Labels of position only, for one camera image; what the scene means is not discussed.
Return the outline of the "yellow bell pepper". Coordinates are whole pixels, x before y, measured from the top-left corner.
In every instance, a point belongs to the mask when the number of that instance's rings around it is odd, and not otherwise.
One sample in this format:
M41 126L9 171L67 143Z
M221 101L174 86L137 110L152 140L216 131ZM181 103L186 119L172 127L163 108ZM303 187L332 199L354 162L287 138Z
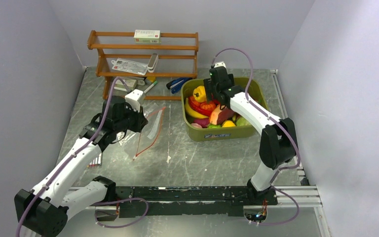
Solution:
M198 86L192 92L195 101L198 103L204 103L207 101L206 90L204 86Z

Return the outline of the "clear zip top bag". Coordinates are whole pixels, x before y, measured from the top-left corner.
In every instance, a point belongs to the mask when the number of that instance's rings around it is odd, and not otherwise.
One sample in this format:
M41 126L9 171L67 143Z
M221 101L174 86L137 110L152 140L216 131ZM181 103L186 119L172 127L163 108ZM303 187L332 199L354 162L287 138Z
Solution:
M157 142L162 128L163 116L166 106L152 104L147 109L143 109L143 114L148 121L141 132L127 131L117 135L116 144L121 145L125 153L136 160L147 153Z

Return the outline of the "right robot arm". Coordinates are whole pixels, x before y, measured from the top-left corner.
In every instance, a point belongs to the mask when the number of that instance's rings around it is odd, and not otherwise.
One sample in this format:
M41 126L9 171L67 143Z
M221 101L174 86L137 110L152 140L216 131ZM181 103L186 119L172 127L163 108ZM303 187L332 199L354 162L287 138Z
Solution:
M248 180L246 192L251 204L259 204L279 172L289 169L287 164L293 158L300 158L294 122L267 111L249 95L248 87L235 84L224 66L212 67L209 73L210 78L204 80L207 99L216 99L224 108L241 115L261 135L261 163Z

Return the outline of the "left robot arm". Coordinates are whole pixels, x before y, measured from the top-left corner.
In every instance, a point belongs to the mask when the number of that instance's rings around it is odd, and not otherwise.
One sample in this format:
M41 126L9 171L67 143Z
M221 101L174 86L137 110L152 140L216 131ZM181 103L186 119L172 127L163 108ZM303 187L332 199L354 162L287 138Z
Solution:
M120 132L141 132L148 120L144 116L144 95L134 92L125 97L113 96L103 103L103 111L96 114L79 134L70 152L31 190L21 189L15 196L18 219L16 236L26 227L27 235L55 237L67 221L94 203L111 205L117 200L114 181L98 176L78 194L66 194L89 163L113 144Z

